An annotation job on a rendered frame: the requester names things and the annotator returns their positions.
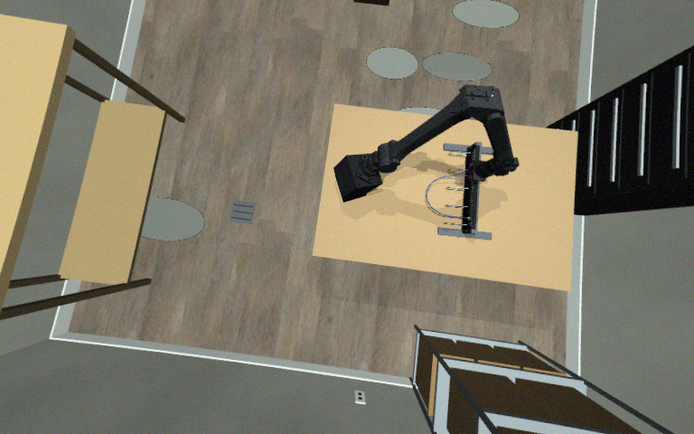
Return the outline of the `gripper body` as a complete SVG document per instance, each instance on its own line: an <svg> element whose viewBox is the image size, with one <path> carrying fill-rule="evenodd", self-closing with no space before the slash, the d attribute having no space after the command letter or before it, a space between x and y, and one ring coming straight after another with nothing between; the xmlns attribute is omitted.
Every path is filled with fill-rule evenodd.
<svg viewBox="0 0 694 434"><path fill-rule="evenodd" d="M484 172L484 170L483 170L484 161L473 160L473 162L474 162L474 164L471 165L471 168L470 168L470 179L472 179L472 181L485 182L486 178L480 177L481 175L489 174L489 173Z"/></svg>

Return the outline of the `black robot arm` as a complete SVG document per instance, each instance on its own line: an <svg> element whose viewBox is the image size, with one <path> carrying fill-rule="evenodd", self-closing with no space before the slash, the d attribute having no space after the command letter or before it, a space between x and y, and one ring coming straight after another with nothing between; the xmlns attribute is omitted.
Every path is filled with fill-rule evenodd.
<svg viewBox="0 0 694 434"><path fill-rule="evenodd" d="M483 123L493 150L493 158L483 163L484 172L489 174L480 177L504 176L515 171L520 164L518 157L513 157L500 90L494 86L465 84L459 91L460 94L445 108L399 141L391 139L379 145L378 151L374 151L370 157L362 155L356 177L371 184L378 171L396 171L400 161L409 153L469 118Z"/></svg>

